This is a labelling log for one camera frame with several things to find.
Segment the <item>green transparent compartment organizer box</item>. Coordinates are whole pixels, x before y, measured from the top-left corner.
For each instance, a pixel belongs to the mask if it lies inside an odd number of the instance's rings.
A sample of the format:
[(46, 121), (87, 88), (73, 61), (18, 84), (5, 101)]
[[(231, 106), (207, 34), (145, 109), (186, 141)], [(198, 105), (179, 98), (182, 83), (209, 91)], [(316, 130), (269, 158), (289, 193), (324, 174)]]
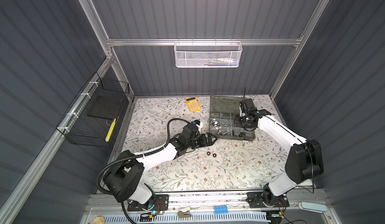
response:
[[(231, 120), (231, 131), (236, 129), (243, 129), (234, 126), (234, 117), (240, 113), (240, 104), (242, 101), (241, 97), (231, 97), (231, 96), (211, 96), (210, 97), (210, 121), (212, 119), (228, 119)], [(253, 138), (248, 141), (255, 140), (255, 132), (253, 132)], [(219, 139), (229, 139), (236, 140), (230, 135), (215, 135)]]

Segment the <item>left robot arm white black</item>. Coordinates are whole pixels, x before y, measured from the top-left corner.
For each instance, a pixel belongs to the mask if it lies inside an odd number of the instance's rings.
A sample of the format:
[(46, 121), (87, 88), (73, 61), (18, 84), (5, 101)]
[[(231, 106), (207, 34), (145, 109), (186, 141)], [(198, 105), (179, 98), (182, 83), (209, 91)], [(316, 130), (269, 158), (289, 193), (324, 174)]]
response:
[(96, 187), (103, 194), (114, 196), (117, 202), (134, 201), (151, 209), (155, 193), (141, 184), (142, 175), (162, 163), (175, 160), (188, 150), (210, 147), (218, 138), (211, 133), (201, 133), (203, 123), (172, 118), (166, 126), (166, 141), (154, 149), (131, 153), (122, 152), (115, 161), (107, 164), (96, 178)]

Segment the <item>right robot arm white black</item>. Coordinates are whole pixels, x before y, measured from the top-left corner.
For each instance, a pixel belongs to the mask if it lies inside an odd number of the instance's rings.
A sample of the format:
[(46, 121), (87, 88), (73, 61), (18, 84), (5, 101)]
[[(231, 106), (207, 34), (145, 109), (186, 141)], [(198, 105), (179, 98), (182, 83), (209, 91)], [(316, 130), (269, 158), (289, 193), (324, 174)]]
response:
[(270, 112), (257, 109), (252, 99), (239, 102), (240, 114), (234, 125), (245, 130), (261, 129), (278, 142), (287, 153), (284, 171), (263, 187), (262, 202), (267, 207), (283, 207), (286, 194), (299, 184), (324, 173), (321, 145), (288, 129)]

